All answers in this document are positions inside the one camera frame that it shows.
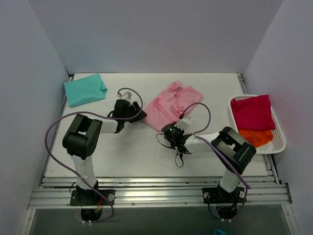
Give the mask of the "pink t-shirt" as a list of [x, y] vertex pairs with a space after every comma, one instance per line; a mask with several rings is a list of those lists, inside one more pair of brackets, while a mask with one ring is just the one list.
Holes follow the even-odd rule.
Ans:
[[202, 99], [203, 94], [194, 87], [183, 87], [180, 81], [172, 82], [145, 107], [147, 116], [143, 122], [160, 132], [165, 125], [176, 122], [189, 105]]

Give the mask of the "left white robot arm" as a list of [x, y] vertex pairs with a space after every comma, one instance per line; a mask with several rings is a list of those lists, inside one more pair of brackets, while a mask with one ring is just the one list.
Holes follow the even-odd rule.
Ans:
[[98, 181], [94, 175], [92, 154], [100, 134], [117, 134], [126, 122], [134, 123], [147, 117], [135, 101], [119, 99], [105, 119], [91, 119], [77, 114], [68, 128], [62, 145], [71, 156], [77, 177], [76, 191], [87, 205], [94, 205], [99, 198]]

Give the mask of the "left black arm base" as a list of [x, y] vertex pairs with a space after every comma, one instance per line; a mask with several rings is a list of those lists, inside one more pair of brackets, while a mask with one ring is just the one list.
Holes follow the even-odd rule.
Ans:
[[[69, 189], [71, 195], [70, 206], [83, 207], [92, 206], [91, 209], [80, 209], [78, 212], [78, 219], [82, 221], [83, 224], [88, 223], [89, 225], [93, 223], [104, 222], [113, 217], [114, 215], [114, 200], [115, 200], [115, 190], [114, 189], [99, 189], [98, 182], [95, 184], [94, 188], [103, 195], [106, 200], [93, 191], [92, 189], [81, 189], [78, 186], [73, 189], [74, 183]], [[110, 206], [112, 213], [107, 217], [104, 216], [104, 206]]]

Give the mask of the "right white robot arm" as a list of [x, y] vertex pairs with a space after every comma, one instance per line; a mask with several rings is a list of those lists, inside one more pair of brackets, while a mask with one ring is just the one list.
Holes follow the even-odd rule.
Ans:
[[170, 148], [177, 154], [214, 152], [226, 170], [217, 190], [218, 198], [223, 202], [235, 196], [235, 189], [241, 182], [246, 189], [251, 186], [243, 179], [242, 174], [256, 154], [256, 148], [231, 127], [225, 127], [213, 134], [185, 134], [174, 124], [167, 124], [161, 130]]

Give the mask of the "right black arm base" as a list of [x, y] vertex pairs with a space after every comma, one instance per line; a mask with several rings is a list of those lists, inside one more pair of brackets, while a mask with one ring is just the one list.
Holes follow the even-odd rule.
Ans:
[[247, 202], [245, 187], [236, 187], [233, 192], [226, 192], [216, 187], [202, 188], [203, 203], [207, 205], [209, 214], [217, 220], [231, 222], [239, 215]]

